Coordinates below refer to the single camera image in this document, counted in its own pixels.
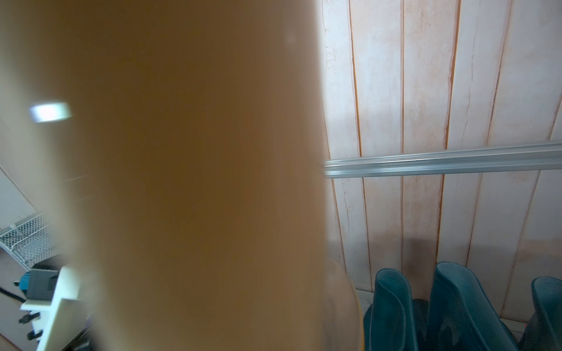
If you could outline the beige boot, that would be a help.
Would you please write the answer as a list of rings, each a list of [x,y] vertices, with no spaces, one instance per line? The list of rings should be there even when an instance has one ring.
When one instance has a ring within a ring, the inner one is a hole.
[[[363,350],[316,1],[3,1],[1,150],[107,350]]]

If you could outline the large teal boot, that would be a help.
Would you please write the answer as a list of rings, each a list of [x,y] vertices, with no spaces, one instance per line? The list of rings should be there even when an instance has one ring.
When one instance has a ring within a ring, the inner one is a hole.
[[[411,287],[398,270],[382,269],[376,274],[373,303],[363,323],[366,350],[419,349]]]

